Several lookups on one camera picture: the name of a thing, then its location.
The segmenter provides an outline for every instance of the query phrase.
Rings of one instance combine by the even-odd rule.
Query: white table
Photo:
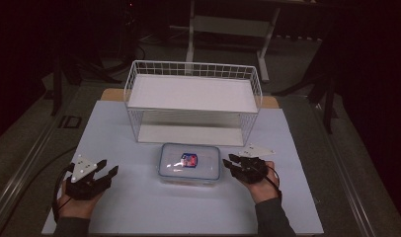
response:
[[[261,109],[248,143],[274,149],[262,157],[276,162],[282,206],[298,235],[323,233],[301,163],[280,109]],[[248,191],[223,169],[214,187],[160,182],[156,166],[162,144],[135,142],[121,102],[99,101],[89,119],[73,161],[81,154],[94,162],[108,159],[100,176],[119,165],[119,172],[98,203],[90,233],[119,235],[243,235],[257,232],[254,203]],[[240,147],[219,147],[221,157]],[[55,228],[52,214],[43,234]]]

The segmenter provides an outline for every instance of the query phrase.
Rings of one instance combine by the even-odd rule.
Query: sticker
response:
[[[183,167],[195,168],[198,164],[198,155],[194,153],[183,153],[181,162]]]

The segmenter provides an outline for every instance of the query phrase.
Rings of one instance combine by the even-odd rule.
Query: container lid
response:
[[[166,143],[158,174],[163,178],[217,181],[221,171],[219,154],[215,146]]]

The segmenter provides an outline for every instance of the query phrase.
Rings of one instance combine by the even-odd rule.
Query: gray sleeve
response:
[[[56,224],[54,237],[87,237],[90,219],[61,217]]]
[[[290,237],[296,236],[289,225],[279,198],[272,198],[256,204],[259,236]]]

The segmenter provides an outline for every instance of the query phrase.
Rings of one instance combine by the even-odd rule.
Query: hand-mounted device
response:
[[[263,179],[267,180],[278,192],[279,198],[281,199],[281,190],[279,184],[281,182],[278,173],[272,168],[266,165],[266,162],[259,157],[243,157],[234,154],[228,155],[229,160],[222,159],[224,166],[231,172],[232,177],[245,182],[247,184],[255,184],[261,182]],[[279,183],[276,185],[271,179],[268,178],[268,172],[271,169],[275,172]]]
[[[118,173],[119,166],[115,166],[109,171],[108,175],[94,180],[94,176],[97,172],[105,168],[107,160],[102,160],[97,164],[94,164],[79,155],[77,164],[71,163],[68,167],[65,167],[59,175],[52,200],[52,211],[53,218],[57,222],[59,214],[58,211],[66,204],[64,203],[61,207],[58,207],[57,194],[62,180],[67,172],[71,172],[72,175],[66,180],[65,193],[72,199],[76,200],[89,200],[111,187],[112,178]]]

